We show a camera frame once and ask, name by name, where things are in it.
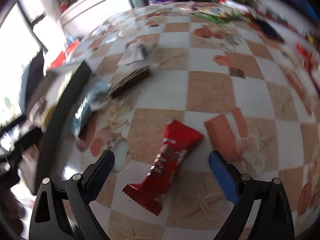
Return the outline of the black open umbrella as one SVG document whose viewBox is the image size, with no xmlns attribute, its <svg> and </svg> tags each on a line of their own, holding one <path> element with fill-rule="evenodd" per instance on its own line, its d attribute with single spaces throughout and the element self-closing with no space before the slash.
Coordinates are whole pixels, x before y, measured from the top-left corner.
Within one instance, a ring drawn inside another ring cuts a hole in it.
<svg viewBox="0 0 320 240">
<path fill-rule="evenodd" d="M 31 96 L 43 79 L 44 57 L 43 48 L 31 60 L 21 77 L 21 90 L 19 97 L 19 106 L 22 114 L 27 114 L 28 103 L 31 101 Z"/>
</svg>

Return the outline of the white tray box dark rim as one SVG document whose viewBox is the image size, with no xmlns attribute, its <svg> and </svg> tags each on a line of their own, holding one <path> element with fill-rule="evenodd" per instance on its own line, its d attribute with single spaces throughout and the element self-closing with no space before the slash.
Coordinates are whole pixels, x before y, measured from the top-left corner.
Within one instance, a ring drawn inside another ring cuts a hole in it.
<svg viewBox="0 0 320 240">
<path fill-rule="evenodd" d="M 44 178 L 62 178 L 70 156 L 70 152 L 63 149 L 63 142 L 71 136 L 71 122 L 91 76 L 92 70 L 86 61 L 65 64 L 50 70 L 31 97 L 28 111 L 34 114 L 33 125 L 41 130 L 42 138 L 37 152 L 25 158 L 20 169 L 33 195 L 37 194 Z M 34 113 L 36 106 L 40 111 Z"/>
</svg>

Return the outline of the clear vacuum meat stick packet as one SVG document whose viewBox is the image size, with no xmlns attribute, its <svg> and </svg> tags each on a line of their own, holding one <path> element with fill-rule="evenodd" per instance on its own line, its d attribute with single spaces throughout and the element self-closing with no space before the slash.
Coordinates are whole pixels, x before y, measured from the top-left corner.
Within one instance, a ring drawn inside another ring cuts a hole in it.
<svg viewBox="0 0 320 240">
<path fill-rule="evenodd" d="M 131 89 L 137 85 L 140 81 L 151 75 L 151 70 L 149 66 L 138 68 L 131 72 L 129 75 L 125 76 L 122 80 L 116 83 L 110 90 L 109 96 L 116 99 L 125 93 L 127 90 Z"/>
</svg>

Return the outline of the black smartphone red case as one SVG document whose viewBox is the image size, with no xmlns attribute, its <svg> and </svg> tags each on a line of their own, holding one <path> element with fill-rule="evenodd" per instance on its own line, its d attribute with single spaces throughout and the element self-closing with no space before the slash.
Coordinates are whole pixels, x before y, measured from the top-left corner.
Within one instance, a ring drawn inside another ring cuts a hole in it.
<svg viewBox="0 0 320 240">
<path fill-rule="evenodd" d="M 257 29 L 266 37 L 271 40 L 275 40 L 278 42 L 283 43 L 283 38 L 276 32 L 275 29 L 271 25 L 269 25 L 267 22 L 256 19 L 255 25 L 257 26 Z"/>
</svg>

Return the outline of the pile of green snack bags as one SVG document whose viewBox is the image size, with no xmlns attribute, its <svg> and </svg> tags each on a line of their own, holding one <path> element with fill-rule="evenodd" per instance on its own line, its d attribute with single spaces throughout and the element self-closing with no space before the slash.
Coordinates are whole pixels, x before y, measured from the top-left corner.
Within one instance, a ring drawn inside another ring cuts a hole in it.
<svg viewBox="0 0 320 240">
<path fill-rule="evenodd" d="M 232 20 L 242 19 L 247 15 L 247 12 L 224 4 L 214 4 L 200 7 L 190 14 L 215 23 L 228 23 Z"/>
</svg>

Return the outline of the light blue snack packet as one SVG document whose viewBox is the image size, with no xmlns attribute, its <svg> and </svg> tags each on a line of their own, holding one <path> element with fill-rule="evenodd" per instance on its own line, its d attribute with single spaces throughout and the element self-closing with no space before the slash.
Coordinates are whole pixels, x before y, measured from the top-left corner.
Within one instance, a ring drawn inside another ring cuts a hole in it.
<svg viewBox="0 0 320 240">
<path fill-rule="evenodd" d="M 80 103 L 73 120 L 70 131 L 76 138 L 79 137 L 82 129 L 89 121 L 93 112 L 103 109 L 110 98 L 111 84 L 101 81 L 96 82 L 85 95 Z"/>
</svg>

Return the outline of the clear wrapped dark snack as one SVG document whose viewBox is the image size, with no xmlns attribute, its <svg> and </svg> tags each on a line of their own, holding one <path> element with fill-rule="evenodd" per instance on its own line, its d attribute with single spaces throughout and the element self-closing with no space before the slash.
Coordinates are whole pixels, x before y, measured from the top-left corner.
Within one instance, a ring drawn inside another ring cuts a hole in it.
<svg viewBox="0 0 320 240">
<path fill-rule="evenodd" d="M 126 48 L 117 65 L 129 65 L 137 61 L 143 61 L 147 55 L 145 44 L 143 42 L 134 42 Z"/>
</svg>

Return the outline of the checkered printed tablecloth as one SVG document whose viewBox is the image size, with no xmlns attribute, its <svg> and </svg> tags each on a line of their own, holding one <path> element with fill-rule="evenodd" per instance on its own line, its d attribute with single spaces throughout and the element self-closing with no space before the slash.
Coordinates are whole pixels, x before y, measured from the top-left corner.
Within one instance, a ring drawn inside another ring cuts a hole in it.
<svg viewBox="0 0 320 240">
<path fill-rule="evenodd" d="M 112 173 L 90 204 L 111 239 L 213 239 L 232 210 L 209 165 L 205 123 L 238 109 L 248 132 L 248 151 L 236 160 L 241 172 L 283 182 L 295 234 L 319 217 L 319 98 L 296 45 L 305 41 L 279 28 L 285 44 L 248 23 L 212 23 L 182 11 L 182 4 L 153 5 L 108 20 L 116 33 L 97 29 L 71 58 L 86 59 L 94 74 L 115 85 L 140 62 L 119 61 L 133 41 L 151 44 L 152 74 L 122 98 L 110 100 L 88 124 L 84 137 L 67 138 L 66 177 L 83 171 L 108 147 L 124 152 L 124 168 Z M 163 140 L 179 120 L 204 135 L 182 164 L 154 215 L 123 192 L 141 183 Z"/>
</svg>

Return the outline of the red long snack packet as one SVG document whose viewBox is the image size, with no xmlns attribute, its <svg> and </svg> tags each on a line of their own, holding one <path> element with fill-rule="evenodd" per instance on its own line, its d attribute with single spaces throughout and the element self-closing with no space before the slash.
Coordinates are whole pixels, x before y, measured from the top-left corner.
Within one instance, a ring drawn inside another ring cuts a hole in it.
<svg viewBox="0 0 320 240">
<path fill-rule="evenodd" d="M 163 198 L 177 177 L 184 159 L 204 140 L 197 130 L 174 119 L 165 125 L 162 146 L 146 178 L 127 184 L 123 192 L 154 215 L 163 209 Z"/>
</svg>

